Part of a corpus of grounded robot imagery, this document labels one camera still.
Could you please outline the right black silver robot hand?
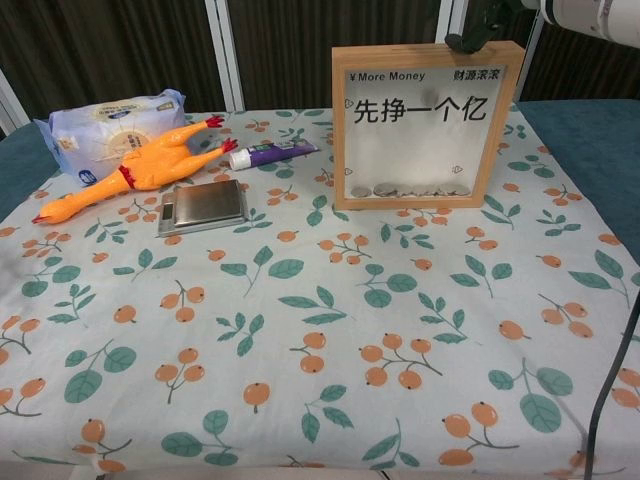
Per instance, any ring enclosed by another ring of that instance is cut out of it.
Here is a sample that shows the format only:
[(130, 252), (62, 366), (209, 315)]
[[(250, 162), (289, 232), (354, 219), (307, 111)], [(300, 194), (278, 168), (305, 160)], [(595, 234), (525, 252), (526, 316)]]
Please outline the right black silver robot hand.
[(448, 33), (445, 36), (446, 45), (459, 54), (470, 55), (478, 52), (500, 28), (498, 23), (499, 10), (500, 2), (490, 1), (484, 10), (481, 23), (473, 27), (467, 34)]

